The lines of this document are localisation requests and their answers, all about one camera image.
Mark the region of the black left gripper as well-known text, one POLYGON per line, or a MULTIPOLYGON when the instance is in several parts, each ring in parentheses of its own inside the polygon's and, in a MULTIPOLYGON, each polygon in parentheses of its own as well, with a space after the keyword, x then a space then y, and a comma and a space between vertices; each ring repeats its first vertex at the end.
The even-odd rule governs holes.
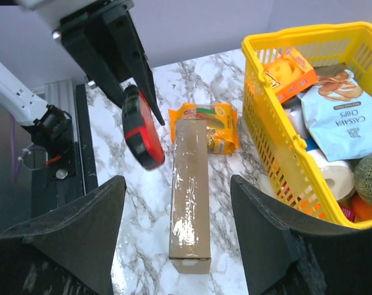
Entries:
POLYGON ((158 122, 165 122, 157 104, 152 71, 129 10, 132 1, 94 1, 62 17, 52 32, 106 97, 121 107, 124 91, 112 57, 120 52, 130 76, 142 91, 158 122))

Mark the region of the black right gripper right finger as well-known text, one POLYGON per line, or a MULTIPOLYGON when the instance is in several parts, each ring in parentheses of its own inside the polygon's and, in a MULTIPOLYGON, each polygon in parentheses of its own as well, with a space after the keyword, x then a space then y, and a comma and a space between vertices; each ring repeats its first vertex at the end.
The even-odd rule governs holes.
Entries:
POLYGON ((250 294, 372 294, 372 227, 306 215, 240 175, 231 201, 250 294))

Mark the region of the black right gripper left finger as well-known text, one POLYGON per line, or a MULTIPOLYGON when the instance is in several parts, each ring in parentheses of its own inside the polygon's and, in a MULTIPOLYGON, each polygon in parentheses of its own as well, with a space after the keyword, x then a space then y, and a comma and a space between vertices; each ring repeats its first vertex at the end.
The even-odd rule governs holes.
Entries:
POLYGON ((0 294, 112 294, 126 182, 0 231, 0 294))

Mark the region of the brown cardboard express box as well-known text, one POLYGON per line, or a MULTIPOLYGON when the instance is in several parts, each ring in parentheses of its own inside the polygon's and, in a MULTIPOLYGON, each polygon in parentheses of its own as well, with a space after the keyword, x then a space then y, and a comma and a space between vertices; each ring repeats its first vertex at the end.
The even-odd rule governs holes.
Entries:
POLYGON ((168 258, 183 274, 210 271, 207 124, 176 122, 168 258))

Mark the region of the red black utility knife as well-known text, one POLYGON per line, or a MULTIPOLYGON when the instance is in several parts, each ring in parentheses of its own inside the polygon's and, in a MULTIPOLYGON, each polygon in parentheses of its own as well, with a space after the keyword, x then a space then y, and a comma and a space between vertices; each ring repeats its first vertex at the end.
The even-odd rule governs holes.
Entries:
POLYGON ((165 162, 165 155, 151 108, 136 85, 129 85, 124 93, 122 126, 125 142, 139 164, 147 171, 153 170, 165 162))

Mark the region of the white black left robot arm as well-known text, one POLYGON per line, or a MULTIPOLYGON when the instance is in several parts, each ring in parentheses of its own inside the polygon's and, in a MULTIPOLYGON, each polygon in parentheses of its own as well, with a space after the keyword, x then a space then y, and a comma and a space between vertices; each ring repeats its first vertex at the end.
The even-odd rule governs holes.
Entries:
MULTIPOLYGON (((121 84, 132 78, 160 124, 151 69, 129 13, 132 1, 0 1, 37 12, 50 26, 52 37, 94 81, 106 97, 122 107, 121 84)), ((71 147, 71 121, 64 112, 35 95, 0 62, 0 103, 50 155, 71 147)))

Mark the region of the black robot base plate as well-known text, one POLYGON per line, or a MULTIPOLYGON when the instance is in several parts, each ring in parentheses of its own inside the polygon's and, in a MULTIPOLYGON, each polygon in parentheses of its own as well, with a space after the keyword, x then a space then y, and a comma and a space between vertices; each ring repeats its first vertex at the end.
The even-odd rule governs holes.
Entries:
POLYGON ((75 84, 79 141, 54 163, 32 172, 31 217, 70 203, 98 187, 85 85, 75 84))

